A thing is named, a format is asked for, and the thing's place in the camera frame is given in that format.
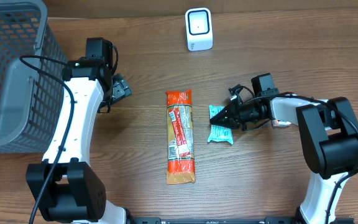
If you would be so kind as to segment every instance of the barcode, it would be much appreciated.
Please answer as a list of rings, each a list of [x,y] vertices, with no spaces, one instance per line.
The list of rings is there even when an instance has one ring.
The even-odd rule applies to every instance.
[[[171,117],[172,121],[176,121],[175,113],[173,111],[169,112],[169,116]]]
[[[168,159],[176,159],[177,157],[177,147],[168,146]]]

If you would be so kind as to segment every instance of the wooden table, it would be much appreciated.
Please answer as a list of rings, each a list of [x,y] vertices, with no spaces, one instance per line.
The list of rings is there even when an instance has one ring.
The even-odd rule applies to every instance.
[[[358,118],[358,8],[213,15],[214,47],[186,49],[183,16],[51,22],[70,59],[87,37],[119,50],[118,72],[133,95],[98,114],[91,166],[108,199],[135,216],[263,218],[291,216],[303,201],[310,170],[298,128],[234,131],[234,145],[210,143],[208,106],[227,89],[270,72],[281,91],[315,98],[345,96]],[[193,90],[195,184],[166,185],[165,90]],[[0,154],[0,223],[25,223],[34,199],[25,182],[41,154]],[[358,175],[346,185],[339,217],[358,223]],[[37,215],[36,223],[43,223]]]

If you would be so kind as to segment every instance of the plastic wrapper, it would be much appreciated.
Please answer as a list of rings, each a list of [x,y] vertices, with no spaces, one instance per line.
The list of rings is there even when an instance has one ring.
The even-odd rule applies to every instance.
[[[167,91],[167,184],[196,182],[191,90]]]
[[[223,110],[224,106],[209,106],[209,118],[212,118],[213,116],[217,115],[221,110]],[[230,128],[225,128],[218,125],[211,125],[211,133],[208,137],[208,142],[210,141],[227,141],[230,144],[233,144],[233,135],[231,133]]]

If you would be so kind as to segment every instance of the gray plastic bin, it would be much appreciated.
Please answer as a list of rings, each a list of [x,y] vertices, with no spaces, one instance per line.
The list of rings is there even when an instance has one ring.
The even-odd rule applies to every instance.
[[[26,67],[21,55],[67,61],[41,0],[0,1],[0,152],[45,152],[63,102],[57,82]],[[61,78],[62,65],[26,61]]]

